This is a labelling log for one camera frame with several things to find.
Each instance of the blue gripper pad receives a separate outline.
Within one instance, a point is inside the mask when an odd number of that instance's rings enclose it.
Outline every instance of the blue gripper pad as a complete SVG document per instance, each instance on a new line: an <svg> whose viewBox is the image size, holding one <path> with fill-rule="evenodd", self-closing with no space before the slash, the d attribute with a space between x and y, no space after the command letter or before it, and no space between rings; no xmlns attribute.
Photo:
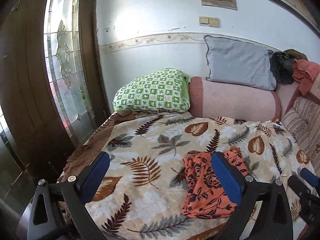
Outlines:
<svg viewBox="0 0 320 240"><path fill-rule="evenodd" d="M110 157L105 152L81 186L80 200L83 205L92 201L109 167Z"/></svg>
<svg viewBox="0 0 320 240"><path fill-rule="evenodd" d="M211 166L231 202L241 203L241 188L217 154L211 156Z"/></svg>
<svg viewBox="0 0 320 240"><path fill-rule="evenodd" d="M312 174L312 172L307 168L303 168L300 171L300 176L305 179L312 187L318 187L320 184L320 179L316 175Z"/></svg>

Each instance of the striped cushion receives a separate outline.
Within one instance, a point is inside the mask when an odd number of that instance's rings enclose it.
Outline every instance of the striped cushion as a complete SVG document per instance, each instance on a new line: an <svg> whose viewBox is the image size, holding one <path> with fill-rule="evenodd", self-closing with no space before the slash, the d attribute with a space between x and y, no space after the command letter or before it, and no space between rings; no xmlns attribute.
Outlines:
<svg viewBox="0 0 320 240"><path fill-rule="evenodd" d="M320 176L320 106L298 97L283 117L283 124L310 158Z"/></svg>

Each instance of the gray pillow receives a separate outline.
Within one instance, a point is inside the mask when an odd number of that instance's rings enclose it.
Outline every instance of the gray pillow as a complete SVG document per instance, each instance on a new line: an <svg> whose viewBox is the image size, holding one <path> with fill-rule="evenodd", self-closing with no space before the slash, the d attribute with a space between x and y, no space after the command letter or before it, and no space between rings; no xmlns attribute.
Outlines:
<svg viewBox="0 0 320 240"><path fill-rule="evenodd" d="M204 37L210 68L207 80L274 90L276 79L270 71L265 47L226 38Z"/></svg>

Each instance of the black fur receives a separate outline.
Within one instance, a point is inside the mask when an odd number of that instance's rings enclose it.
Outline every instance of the black fur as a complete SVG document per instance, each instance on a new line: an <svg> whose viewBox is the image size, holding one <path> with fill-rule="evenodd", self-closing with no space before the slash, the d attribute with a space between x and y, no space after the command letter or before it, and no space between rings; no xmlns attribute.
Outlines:
<svg viewBox="0 0 320 240"><path fill-rule="evenodd" d="M272 55L270 70L273 73L277 84L291 85L293 83L294 57L277 51Z"/></svg>

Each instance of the orange folded cloth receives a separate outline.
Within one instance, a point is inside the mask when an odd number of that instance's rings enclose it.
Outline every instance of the orange folded cloth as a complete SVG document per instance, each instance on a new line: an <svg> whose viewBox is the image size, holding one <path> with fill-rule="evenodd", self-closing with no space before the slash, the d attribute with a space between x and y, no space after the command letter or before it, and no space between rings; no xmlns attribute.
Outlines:
<svg viewBox="0 0 320 240"><path fill-rule="evenodd" d="M295 59L293 68L292 77L296 82L300 83L299 90L305 96L320 73L320 65L305 59Z"/></svg>
<svg viewBox="0 0 320 240"><path fill-rule="evenodd" d="M223 152L227 161L248 175L240 148L232 146ZM183 159L188 183L187 198L181 214L190 218L213 219L230 217L236 208L211 168L211 153L190 151Z"/></svg>

